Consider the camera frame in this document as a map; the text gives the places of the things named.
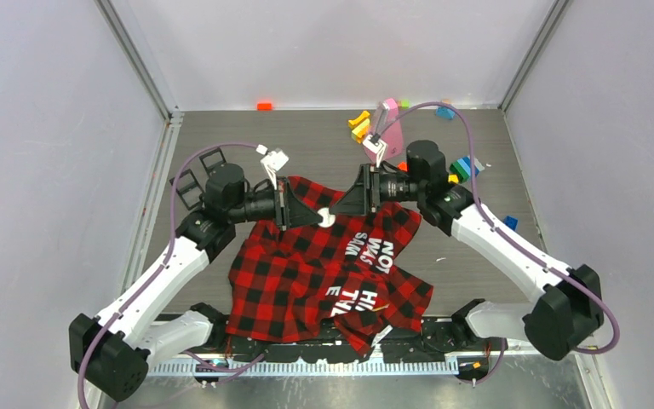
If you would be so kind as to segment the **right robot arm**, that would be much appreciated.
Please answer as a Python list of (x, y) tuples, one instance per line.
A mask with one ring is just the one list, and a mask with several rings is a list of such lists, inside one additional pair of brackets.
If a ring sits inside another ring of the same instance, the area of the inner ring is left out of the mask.
[(583, 342), (605, 322), (598, 273), (536, 248), (467, 188), (450, 182), (435, 142), (410, 143), (406, 165), (399, 172), (362, 165), (354, 184), (325, 211), (326, 218), (368, 216), (387, 205), (414, 202), (424, 221), (477, 251), (516, 284), (525, 303), (476, 299), (453, 314), (451, 334), (460, 348), (475, 349), (486, 338), (500, 337), (526, 341), (550, 360), (588, 352)]

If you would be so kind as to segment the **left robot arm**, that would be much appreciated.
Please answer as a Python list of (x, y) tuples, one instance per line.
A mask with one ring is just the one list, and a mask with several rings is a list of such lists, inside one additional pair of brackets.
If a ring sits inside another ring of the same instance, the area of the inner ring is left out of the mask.
[(240, 166), (213, 166), (199, 204), (175, 229), (161, 260), (96, 316), (79, 314), (71, 322), (71, 367), (80, 387), (91, 383), (122, 402), (141, 386), (152, 366), (192, 347), (215, 353), (226, 345), (227, 330), (212, 313), (189, 310), (161, 330), (150, 326), (235, 238), (236, 224), (273, 221), (286, 230), (334, 223), (328, 209), (310, 208), (296, 197), (287, 178), (276, 176), (270, 166), (265, 169), (266, 187), (252, 191)]

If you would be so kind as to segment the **red black plaid shirt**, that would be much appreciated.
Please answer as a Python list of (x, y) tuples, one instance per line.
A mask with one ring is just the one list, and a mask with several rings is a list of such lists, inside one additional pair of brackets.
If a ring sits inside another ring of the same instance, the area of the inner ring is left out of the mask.
[(227, 334), (296, 343), (331, 323), (363, 356), (386, 328), (419, 331), (433, 287), (396, 258), (421, 222), (397, 203), (368, 216), (338, 216), (327, 228), (257, 222), (228, 273)]

